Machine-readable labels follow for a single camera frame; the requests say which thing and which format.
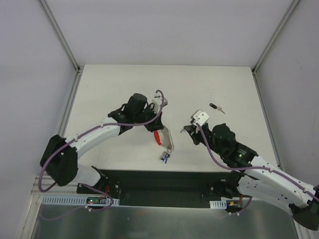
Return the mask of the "keyring with red tag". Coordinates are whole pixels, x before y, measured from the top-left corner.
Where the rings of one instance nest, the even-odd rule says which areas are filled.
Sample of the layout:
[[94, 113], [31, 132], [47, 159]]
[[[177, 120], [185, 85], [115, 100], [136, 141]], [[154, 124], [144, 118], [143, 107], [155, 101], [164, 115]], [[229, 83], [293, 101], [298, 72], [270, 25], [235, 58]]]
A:
[[166, 152], [172, 153], [174, 151], [174, 144], [169, 129], [165, 126], [161, 130], [154, 132], [155, 141], [159, 146], [165, 148]]

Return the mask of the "blue head key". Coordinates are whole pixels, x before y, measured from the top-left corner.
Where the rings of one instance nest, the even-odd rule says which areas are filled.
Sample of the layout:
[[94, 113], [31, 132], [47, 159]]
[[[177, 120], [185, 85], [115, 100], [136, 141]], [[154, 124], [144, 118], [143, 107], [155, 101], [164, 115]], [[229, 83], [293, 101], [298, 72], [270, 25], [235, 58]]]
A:
[[167, 164], [168, 159], [170, 158], [171, 154], [169, 152], [163, 152], [160, 156], [159, 160], [164, 164]]

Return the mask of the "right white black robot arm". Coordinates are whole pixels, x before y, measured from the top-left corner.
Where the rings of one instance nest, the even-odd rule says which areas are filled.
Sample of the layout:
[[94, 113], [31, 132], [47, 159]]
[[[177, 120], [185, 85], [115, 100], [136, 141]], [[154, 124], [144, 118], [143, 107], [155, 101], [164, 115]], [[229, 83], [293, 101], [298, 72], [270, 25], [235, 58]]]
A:
[[226, 124], [209, 129], [208, 124], [186, 125], [195, 145], [204, 144], [210, 155], [217, 154], [228, 177], [213, 185], [220, 197], [233, 198], [238, 194], [260, 199], [287, 212], [301, 226], [319, 229], [319, 188], [279, 169], [256, 151], [236, 140]]

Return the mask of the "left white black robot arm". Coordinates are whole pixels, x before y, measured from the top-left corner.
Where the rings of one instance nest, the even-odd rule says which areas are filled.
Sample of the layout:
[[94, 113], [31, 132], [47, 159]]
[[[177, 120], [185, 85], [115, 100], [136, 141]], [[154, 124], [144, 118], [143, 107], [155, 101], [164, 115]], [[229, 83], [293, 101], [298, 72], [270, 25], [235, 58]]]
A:
[[167, 100], [161, 90], [156, 90], [149, 103], [146, 96], [134, 93], [127, 103], [110, 112], [93, 127], [73, 136], [52, 136], [40, 160], [40, 176], [47, 173], [60, 187], [69, 183], [81, 184], [93, 193], [102, 193], [106, 176], [95, 166], [84, 166], [78, 160], [100, 143], [120, 136], [134, 127], [144, 126], [147, 131], [162, 130], [162, 109]]

